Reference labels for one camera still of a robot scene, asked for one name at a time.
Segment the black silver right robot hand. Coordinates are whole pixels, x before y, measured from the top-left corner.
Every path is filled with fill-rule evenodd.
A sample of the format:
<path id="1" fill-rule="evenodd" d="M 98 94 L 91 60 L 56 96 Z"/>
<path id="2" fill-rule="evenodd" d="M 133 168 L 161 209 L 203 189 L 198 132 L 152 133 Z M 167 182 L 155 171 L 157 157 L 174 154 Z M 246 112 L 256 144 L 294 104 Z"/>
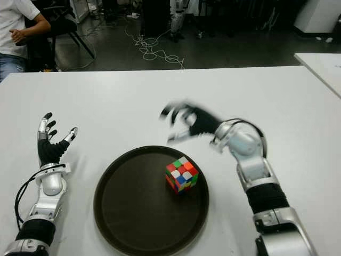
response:
<path id="1" fill-rule="evenodd" d="M 199 136 L 205 133 L 215 134 L 215 131 L 223 122 L 207 110 L 188 101 L 168 103 L 161 111 L 159 117 L 165 119 L 168 115 L 170 115 L 170 125 L 174 126 L 179 114 L 180 120 L 188 128 L 183 132 L 171 134 L 167 139 L 168 143 L 180 142 L 190 137 Z"/>

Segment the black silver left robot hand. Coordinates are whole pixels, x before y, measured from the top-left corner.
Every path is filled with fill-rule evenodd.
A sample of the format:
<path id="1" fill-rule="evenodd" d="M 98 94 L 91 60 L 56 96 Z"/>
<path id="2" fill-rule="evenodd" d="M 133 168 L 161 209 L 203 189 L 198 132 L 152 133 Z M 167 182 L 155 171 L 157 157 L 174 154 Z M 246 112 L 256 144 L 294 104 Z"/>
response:
<path id="1" fill-rule="evenodd" d="M 45 114 L 40 121 L 37 131 L 37 150 L 40 167 L 47 164 L 59 164 L 61 157 L 78 133 L 78 128 L 74 127 L 61 141 L 51 143 L 51 139 L 57 134 L 57 130 L 51 131 L 51 128 L 56 124 L 55 120 L 49 121 L 52 116 L 51 112 Z"/>

